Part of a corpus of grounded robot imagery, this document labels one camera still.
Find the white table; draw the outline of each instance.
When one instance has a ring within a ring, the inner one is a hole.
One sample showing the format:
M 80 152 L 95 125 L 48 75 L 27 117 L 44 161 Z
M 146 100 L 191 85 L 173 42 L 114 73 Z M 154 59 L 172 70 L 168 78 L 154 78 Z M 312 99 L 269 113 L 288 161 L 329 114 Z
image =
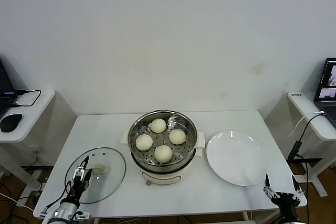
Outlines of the white table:
M 38 190 L 40 188 L 40 182 L 36 180 L 40 172 L 34 172 L 34 175 L 30 175 L 20 165 L 16 162 L 15 157 L 9 155 L 1 144 L 4 143 L 18 143 L 25 139 L 30 130 L 33 128 L 36 121 L 39 119 L 47 105 L 50 103 L 52 98 L 55 95 L 55 91 L 51 89 L 42 90 L 40 97 L 37 99 L 35 104 L 30 107 L 15 107 L 10 108 L 3 116 L 11 114 L 22 114 L 23 117 L 19 122 L 17 128 L 12 132 L 1 132 L 0 131 L 0 165 L 5 168 L 5 170 L 14 174 L 20 180 L 27 184 L 22 197 L 29 196 L 32 190 Z M 35 98 L 38 96 L 38 92 L 26 93 L 20 95 L 19 98 L 15 101 L 19 104 L 31 104 Z
M 309 114 L 306 117 L 307 122 L 314 117 L 316 114 L 310 114 L 312 112 L 321 111 L 314 104 L 314 92 L 310 91 L 291 91 L 288 92 L 289 100 L 294 104 L 298 111 L 303 115 Z M 311 128 L 314 130 L 316 135 L 324 141 L 335 141 L 336 140 L 336 128 L 333 126 L 325 116 L 318 116 L 310 122 Z M 318 179 L 318 175 L 323 172 L 328 166 L 336 161 L 336 142 L 328 148 L 323 159 L 318 162 L 313 168 L 308 164 L 309 178 L 308 181 L 311 182 L 320 197 L 326 197 L 327 191 L 323 187 L 322 183 Z M 307 174 L 297 175 L 296 179 L 299 183 L 307 182 Z
M 206 142 L 223 130 L 248 133 L 269 153 L 269 179 L 276 191 L 294 192 L 292 172 L 258 111 L 185 113 L 205 133 Z M 64 189 L 64 177 L 70 164 L 95 147 L 117 149 L 125 158 L 127 170 L 118 190 L 105 200 L 81 205 L 95 218 L 215 214 L 277 209 L 263 192 L 263 183 L 240 187 L 219 178 L 204 157 L 195 157 L 190 172 L 176 184 L 146 185 L 121 139 L 140 114 L 79 116 L 55 163 L 47 185 L 34 210 L 38 217 L 44 207 L 58 198 Z M 156 199 L 165 199 L 155 204 Z M 303 197 L 301 206 L 307 203 Z M 59 203 L 50 210 L 55 210 Z

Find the metal steamer tray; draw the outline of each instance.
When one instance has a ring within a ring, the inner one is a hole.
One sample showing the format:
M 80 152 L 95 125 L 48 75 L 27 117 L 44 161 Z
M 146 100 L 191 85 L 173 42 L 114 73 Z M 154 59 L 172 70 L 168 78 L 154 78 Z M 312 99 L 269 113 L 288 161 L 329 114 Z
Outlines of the metal steamer tray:
M 151 122 L 154 119 L 161 118 L 167 128 L 162 133 L 151 131 Z M 172 130 L 180 129 L 186 134 L 186 142 L 175 145 L 169 140 L 169 134 Z M 135 145 L 135 140 L 142 134 L 152 137 L 153 145 L 147 151 L 140 151 Z M 128 134 L 128 145 L 131 149 L 133 159 L 142 168 L 154 173 L 169 173 L 183 168 L 194 157 L 197 143 L 197 130 L 193 122 L 185 115 L 168 110 L 158 110 L 143 115 L 130 128 Z M 173 150 L 173 157 L 167 163 L 159 163 L 154 152 L 160 145 L 167 145 Z

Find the keyboard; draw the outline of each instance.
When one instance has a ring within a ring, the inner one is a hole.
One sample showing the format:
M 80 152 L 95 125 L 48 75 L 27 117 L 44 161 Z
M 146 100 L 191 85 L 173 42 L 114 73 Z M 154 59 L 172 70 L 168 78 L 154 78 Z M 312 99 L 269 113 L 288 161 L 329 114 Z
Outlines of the keyboard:
M 333 120 L 336 120 L 336 106 L 323 106 L 322 110 Z

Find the white wall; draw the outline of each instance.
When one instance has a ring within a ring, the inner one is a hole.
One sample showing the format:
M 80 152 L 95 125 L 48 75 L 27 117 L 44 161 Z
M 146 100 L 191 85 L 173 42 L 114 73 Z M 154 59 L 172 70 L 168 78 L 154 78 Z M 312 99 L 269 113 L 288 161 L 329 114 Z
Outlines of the white wall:
M 259 109 L 290 132 L 279 101 L 315 86 L 335 17 L 335 0 L 0 0 L 0 52 L 77 114 Z

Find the steamed bun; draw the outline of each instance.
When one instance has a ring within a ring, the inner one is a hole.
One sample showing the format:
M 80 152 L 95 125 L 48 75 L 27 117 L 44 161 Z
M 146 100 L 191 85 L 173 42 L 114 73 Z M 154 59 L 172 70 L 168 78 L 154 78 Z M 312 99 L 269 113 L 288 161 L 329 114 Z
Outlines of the steamed bun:
M 152 132 L 155 132 L 155 133 L 164 132 L 166 127 L 167 127 L 166 122 L 160 118 L 153 120 L 151 123 L 151 130 Z
M 153 145 L 153 139 L 149 135 L 140 135 L 137 140 L 135 140 L 136 147 L 141 151 L 147 151 Z
M 178 129 L 178 130 L 173 130 L 169 134 L 169 140 L 172 142 L 172 144 L 183 144 L 185 142 L 186 136 L 184 131 Z
M 167 145 L 161 145 L 155 149 L 154 157 L 160 163 L 167 163 L 173 156 L 173 151 Z

